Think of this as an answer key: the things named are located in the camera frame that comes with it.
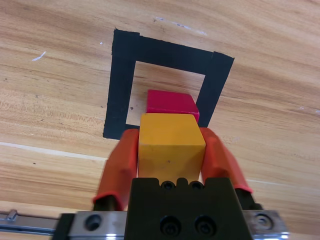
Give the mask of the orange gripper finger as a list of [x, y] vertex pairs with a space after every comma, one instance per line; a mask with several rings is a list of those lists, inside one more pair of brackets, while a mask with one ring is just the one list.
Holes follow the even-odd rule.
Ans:
[[243, 210], [262, 210], [262, 205], [255, 202], [252, 196], [253, 191], [234, 155], [211, 129], [201, 127], [200, 131], [206, 143], [201, 168], [202, 180], [228, 178]]
[[137, 176], [139, 130], [127, 129], [105, 163], [96, 196], [95, 211], [123, 211], [132, 180]]

